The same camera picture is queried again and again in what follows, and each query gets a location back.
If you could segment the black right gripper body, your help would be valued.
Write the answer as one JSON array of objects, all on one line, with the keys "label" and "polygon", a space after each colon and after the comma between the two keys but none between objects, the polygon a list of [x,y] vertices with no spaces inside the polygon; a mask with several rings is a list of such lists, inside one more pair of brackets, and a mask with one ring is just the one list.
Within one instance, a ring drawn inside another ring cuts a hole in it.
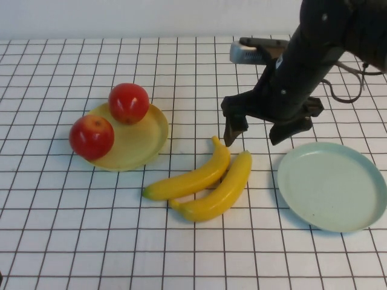
[{"label": "black right gripper body", "polygon": [[247,93],[247,114],[272,123],[289,123],[301,117],[317,117],[322,102],[312,97],[320,80],[314,72],[266,68]]}]

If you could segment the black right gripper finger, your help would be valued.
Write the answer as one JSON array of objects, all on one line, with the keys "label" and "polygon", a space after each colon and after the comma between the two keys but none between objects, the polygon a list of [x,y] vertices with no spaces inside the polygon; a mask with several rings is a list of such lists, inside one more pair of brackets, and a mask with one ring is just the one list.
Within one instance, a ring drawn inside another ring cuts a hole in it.
[{"label": "black right gripper finger", "polygon": [[312,128],[310,117],[299,118],[285,124],[274,124],[270,129],[269,138],[272,145],[277,145],[293,135],[308,131]]},{"label": "black right gripper finger", "polygon": [[246,119],[247,93],[224,97],[221,103],[223,116],[226,118],[224,142],[230,147],[233,142],[248,129]]}]

